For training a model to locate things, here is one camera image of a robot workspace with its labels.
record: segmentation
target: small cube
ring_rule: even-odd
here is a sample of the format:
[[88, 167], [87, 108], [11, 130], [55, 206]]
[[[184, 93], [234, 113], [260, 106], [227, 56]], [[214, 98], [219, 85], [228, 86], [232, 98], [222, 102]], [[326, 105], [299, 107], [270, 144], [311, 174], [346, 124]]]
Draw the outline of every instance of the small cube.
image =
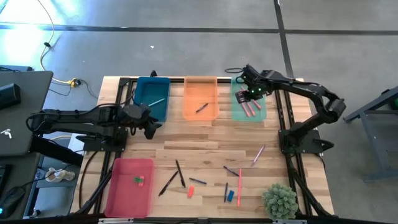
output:
[[139, 178], [141, 178], [142, 182], [138, 183], [138, 187], [143, 187], [144, 186], [144, 176], [140, 176]]
[[234, 193], [235, 192], [233, 190], [229, 191], [227, 201], [232, 202], [232, 199], [234, 198]]
[[189, 190], [188, 190], [188, 197], [192, 197], [193, 195], [193, 185], [189, 186]]
[[140, 177], [135, 177], [134, 181], [137, 182], [137, 183], [142, 183], [144, 180], [141, 179]]

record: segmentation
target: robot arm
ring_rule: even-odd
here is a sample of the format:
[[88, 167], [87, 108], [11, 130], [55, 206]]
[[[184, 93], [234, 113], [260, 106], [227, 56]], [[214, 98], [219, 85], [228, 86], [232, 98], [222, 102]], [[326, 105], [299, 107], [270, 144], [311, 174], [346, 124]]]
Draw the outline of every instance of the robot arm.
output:
[[146, 105], [99, 105], [89, 111], [43, 110], [30, 115], [26, 125], [36, 135], [56, 131], [85, 134], [76, 138], [83, 141], [87, 151], [122, 151], [127, 141], [127, 129], [135, 135], [144, 129], [147, 139], [152, 139], [161, 124], [150, 116]]
[[[264, 70], [259, 73], [252, 66], [246, 65], [242, 75], [236, 81], [248, 86], [248, 89], [243, 92], [247, 101], [258, 100], [263, 95], [272, 94], [275, 90], [285, 90], [312, 100], [317, 114], [302, 123], [295, 123], [289, 130], [287, 140], [294, 146], [299, 145], [303, 137], [317, 126], [338, 121], [346, 108], [344, 99], [339, 98], [324, 86], [286, 78], [275, 70]], [[328, 99], [326, 104], [323, 101], [324, 97]]]

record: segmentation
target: wooden table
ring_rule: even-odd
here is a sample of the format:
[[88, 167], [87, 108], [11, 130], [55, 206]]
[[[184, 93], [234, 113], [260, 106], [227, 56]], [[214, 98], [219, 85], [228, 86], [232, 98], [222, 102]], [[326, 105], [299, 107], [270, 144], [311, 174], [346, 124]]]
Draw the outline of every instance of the wooden table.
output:
[[[114, 103], [119, 78], [104, 77], [98, 104]], [[275, 183], [289, 185], [285, 158], [278, 145], [277, 131], [280, 127], [275, 96], [266, 98], [267, 118], [263, 122], [237, 122], [231, 120], [229, 89], [230, 84], [218, 85], [220, 113], [216, 120], [185, 121], [182, 117], [183, 83], [172, 83], [167, 121], [157, 130], [153, 140], [147, 140], [142, 131], [137, 131], [135, 136], [129, 136], [122, 158], [154, 160], [150, 217], [267, 218], [262, 202], [263, 193]], [[295, 94], [290, 94], [290, 97], [296, 121], [311, 117], [307, 98]], [[263, 144], [266, 145], [264, 152], [255, 166], [251, 167], [252, 160]], [[91, 153], [84, 157], [78, 183]], [[303, 154], [302, 157], [308, 187], [324, 208], [333, 213], [321, 160], [308, 154]], [[103, 158], [104, 152], [97, 153], [87, 168], [82, 203], [86, 202], [98, 185]], [[176, 159], [180, 163], [187, 188], [183, 188], [180, 178], [176, 177], [166, 192], [158, 197], [161, 188], [177, 170]], [[223, 166], [235, 171], [242, 168], [240, 207], [236, 206], [238, 178], [223, 169]], [[208, 184], [204, 186], [192, 182], [189, 177], [204, 180]], [[236, 192], [232, 203], [223, 201], [226, 182], [229, 183], [229, 189]], [[187, 198], [191, 184], [195, 186], [195, 193], [192, 198]], [[79, 185], [71, 212], [78, 210], [78, 188]], [[104, 190], [101, 211], [106, 205], [108, 189], [109, 184]], [[304, 211], [301, 190], [298, 186], [297, 189], [300, 208]]]

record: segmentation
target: white cable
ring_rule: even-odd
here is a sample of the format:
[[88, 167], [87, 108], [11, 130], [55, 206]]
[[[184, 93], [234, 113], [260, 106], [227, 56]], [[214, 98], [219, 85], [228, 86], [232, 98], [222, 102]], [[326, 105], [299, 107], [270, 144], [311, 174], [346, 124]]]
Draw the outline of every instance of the white cable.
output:
[[[51, 16], [50, 16], [50, 13], [46, 10], [46, 8], [43, 6], [43, 4], [42, 4], [42, 2], [40, 2], [40, 0], [37, 0], [38, 2], [39, 2], [39, 4], [43, 7], [43, 9], [44, 9], [44, 11], [45, 11], [45, 13], [47, 13], [47, 15], [49, 16], [49, 19], [50, 19], [50, 21], [51, 21], [51, 26], [52, 26], [52, 32], [51, 32], [51, 37], [50, 37], [50, 40], [49, 41], [47, 41], [47, 43], [50, 43], [51, 42], [51, 40], [52, 40], [52, 38], [54, 37], [54, 23], [53, 23], [53, 21], [52, 21], [52, 18], [51, 18]], [[45, 71], [45, 68], [44, 68], [44, 66], [43, 66], [43, 58], [44, 58], [44, 52], [45, 52], [45, 49], [47, 48], [47, 46], [44, 46], [44, 49], [43, 49], [43, 52], [42, 52], [42, 55], [40, 56], [40, 66], [42, 67], [42, 70], [43, 71]], [[70, 82], [68, 82], [68, 81], [62, 81], [62, 80], [58, 80], [58, 79], [56, 79], [56, 78], [52, 78], [54, 81], [57, 81], [57, 82], [59, 82], [59, 83], [66, 83], [66, 84], [71, 84]]]
[[72, 136], [58, 136], [58, 137], [55, 137], [55, 138], [52, 138], [52, 139], [50, 139], [50, 140], [57, 140], [57, 139], [60, 139], [60, 138], [72, 138]]

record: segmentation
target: potted succulent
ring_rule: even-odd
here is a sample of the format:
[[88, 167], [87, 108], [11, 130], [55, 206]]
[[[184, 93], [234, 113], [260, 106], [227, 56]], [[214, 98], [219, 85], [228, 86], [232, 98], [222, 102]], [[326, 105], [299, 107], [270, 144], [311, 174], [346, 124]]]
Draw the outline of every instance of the potted succulent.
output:
[[296, 195], [290, 187], [273, 184], [263, 195], [269, 218], [272, 220], [295, 218], [295, 213], [299, 209]]

